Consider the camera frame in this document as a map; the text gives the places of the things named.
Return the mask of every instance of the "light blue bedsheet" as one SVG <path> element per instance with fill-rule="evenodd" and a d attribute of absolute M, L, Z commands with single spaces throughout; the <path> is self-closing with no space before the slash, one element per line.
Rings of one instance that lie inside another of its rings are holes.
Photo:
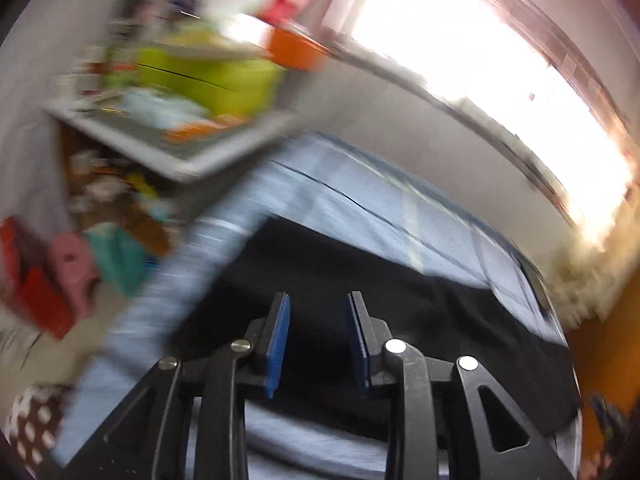
<path fill-rule="evenodd" d="M 78 383 L 54 455 L 63 464 L 163 356 L 162 338 L 206 294 L 266 218 L 294 222 L 424 274 L 491 286 L 531 332 L 564 344 L 554 316 L 544 316 L 518 263 L 519 254 L 436 189 L 379 159 L 321 134 L 284 142 L 195 224 L 107 336 L 104 352 Z M 385 446 L 318 425 L 246 410 L 250 476 L 381 479 Z M 576 474 L 580 417 L 550 443 Z M 294 463 L 301 470 L 269 458 Z"/>

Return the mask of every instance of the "clutter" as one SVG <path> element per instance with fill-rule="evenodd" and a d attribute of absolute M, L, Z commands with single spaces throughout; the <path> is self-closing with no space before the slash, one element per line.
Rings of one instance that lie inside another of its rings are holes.
<path fill-rule="evenodd" d="M 91 172 L 94 174 L 103 174 L 103 175 L 116 175 L 118 170 L 114 170 L 113 168 L 91 168 Z"/>
<path fill-rule="evenodd" d="M 91 173 L 91 160 L 98 155 L 97 150 L 82 150 L 69 157 L 71 173 L 76 176 L 88 175 Z"/>
<path fill-rule="evenodd" d="M 56 95 L 58 99 L 73 101 L 78 98 L 78 75 L 62 74 L 56 77 Z"/>
<path fill-rule="evenodd" d="M 102 89 L 102 76 L 91 73 L 77 74 L 76 84 L 80 95 L 97 94 Z"/>
<path fill-rule="evenodd" d="M 141 49 L 137 63 L 141 84 L 168 88 L 214 117 L 252 117 L 265 110 L 284 72 L 266 59 L 194 59 L 156 47 Z"/>
<path fill-rule="evenodd" d="M 69 199 L 69 211 L 78 220 L 81 231 L 88 229 L 95 222 L 95 207 L 92 200 L 87 195 L 77 195 Z"/>
<path fill-rule="evenodd" d="M 142 210 L 158 222 L 167 222 L 174 213 L 174 206 L 170 200 L 146 198 L 137 194 L 136 201 Z"/>
<path fill-rule="evenodd" d="M 134 237 L 148 252 L 155 256 L 165 256 L 171 250 L 165 224 L 157 222 L 137 204 L 127 209 L 122 228 Z"/>
<path fill-rule="evenodd" d="M 103 44 L 93 43 L 84 48 L 82 62 L 88 65 L 100 64 L 104 62 L 106 49 Z"/>
<path fill-rule="evenodd" d="M 104 158 L 103 156 L 93 156 L 91 158 L 91 168 L 95 169 L 95 168 L 107 168 L 109 166 L 109 163 L 107 161 L 106 158 Z"/>
<path fill-rule="evenodd" d="M 236 43 L 251 43 L 266 48 L 271 37 L 273 27 L 269 23 L 259 20 L 255 16 L 238 14 L 228 20 L 220 29 L 220 34 Z"/>
<path fill-rule="evenodd" d="M 76 320 L 91 315 L 94 287 L 100 281 L 91 247 L 76 233 L 60 235 L 47 251 L 57 282 L 60 284 Z"/>
<path fill-rule="evenodd" d="M 95 180 L 86 187 L 86 192 L 95 201 L 101 203 L 113 202 L 118 195 L 127 189 L 127 184 L 121 179 L 106 175 Z"/>
<path fill-rule="evenodd" d="M 157 91 L 134 88 L 124 94 L 122 109 L 133 120 L 159 130 L 173 130 L 207 116 L 207 111 L 188 99 L 163 96 Z"/>
<path fill-rule="evenodd" d="M 201 120 L 194 123 L 179 124 L 177 128 L 166 132 L 162 138 L 169 142 L 182 143 L 199 137 L 223 132 L 228 128 L 244 124 L 246 119 L 230 114 L 222 114 L 215 121 Z"/>
<path fill-rule="evenodd" d="M 145 276 L 145 249 L 114 222 L 85 231 L 102 278 L 125 296 L 135 296 Z"/>
<path fill-rule="evenodd" d="M 2 263 L 17 301 L 8 306 L 14 314 L 43 332 L 62 339 L 75 320 L 47 261 L 44 242 L 9 217 L 0 224 Z"/>
<path fill-rule="evenodd" d="M 127 175 L 127 181 L 145 198 L 150 200 L 158 199 L 158 193 L 156 193 L 153 187 L 146 183 L 143 175 L 139 173 L 129 173 Z"/>
<path fill-rule="evenodd" d="M 299 31 L 274 28 L 268 50 L 271 60 L 286 68 L 317 71 L 322 68 L 329 51 Z"/>
<path fill-rule="evenodd" d="M 212 30 L 238 14 L 257 14 L 273 0 L 196 0 L 196 14 L 207 21 Z"/>
<path fill-rule="evenodd" d="M 126 90 L 133 86 L 136 80 L 136 66 L 133 63 L 113 63 L 104 76 L 104 86 L 107 89 Z"/>
<path fill-rule="evenodd" d="M 110 33 L 119 40 L 131 40 L 140 27 L 148 0 L 116 0 L 111 19 Z"/>

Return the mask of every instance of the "teal bag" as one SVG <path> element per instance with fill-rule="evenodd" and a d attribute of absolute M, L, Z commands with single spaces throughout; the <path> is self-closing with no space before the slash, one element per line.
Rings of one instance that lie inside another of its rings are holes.
<path fill-rule="evenodd" d="M 113 222 L 97 224 L 84 235 L 102 278 L 128 298 L 135 296 L 145 278 L 145 249 Z"/>

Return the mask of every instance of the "window frame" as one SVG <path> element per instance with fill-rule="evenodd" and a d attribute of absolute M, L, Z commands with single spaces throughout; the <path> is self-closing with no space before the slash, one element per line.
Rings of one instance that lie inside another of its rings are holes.
<path fill-rule="evenodd" d="M 455 104 L 438 100 L 424 88 L 419 74 L 357 43 L 351 33 L 366 0 L 336 1 L 339 5 L 331 6 L 322 22 L 336 57 L 405 88 L 468 126 L 519 168 L 533 186 L 554 204 L 564 219 L 575 226 L 569 215 L 571 197 L 555 175 L 516 135 L 469 99 L 462 99 Z M 589 107 L 607 135 L 616 141 L 621 152 L 626 156 L 635 153 L 628 134 L 628 121 L 616 107 L 593 67 L 569 37 L 529 0 L 484 1 L 492 4 L 505 23 L 558 70 Z"/>

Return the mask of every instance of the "blue foam pad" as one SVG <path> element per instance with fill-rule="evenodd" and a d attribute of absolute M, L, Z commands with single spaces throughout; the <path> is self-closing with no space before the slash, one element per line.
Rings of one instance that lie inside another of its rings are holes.
<path fill-rule="evenodd" d="M 348 295 L 346 307 L 347 334 L 349 336 L 349 346 L 351 347 L 351 359 L 353 360 L 353 375 L 358 390 L 363 396 L 366 396 L 371 386 L 369 353 L 367 352 L 364 334 L 362 333 L 362 327 L 360 326 L 351 294 Z"/>
<path fill-rule="evenodd" d="M 283 294 L 282 301 L 278 308 L 278 315 L 273 327 L 273 336 L 269 344 L 266 355 L 264 394 L 267 399 L 273 399 L 278 384 L 280 384 L 280 373 L 282 371 L 282 361 L 284 359 L 284 349 L 287 345 L 287 334 L 289 333 L 289 321 L 291 317 L 291 302 L 288 294 Z"/>

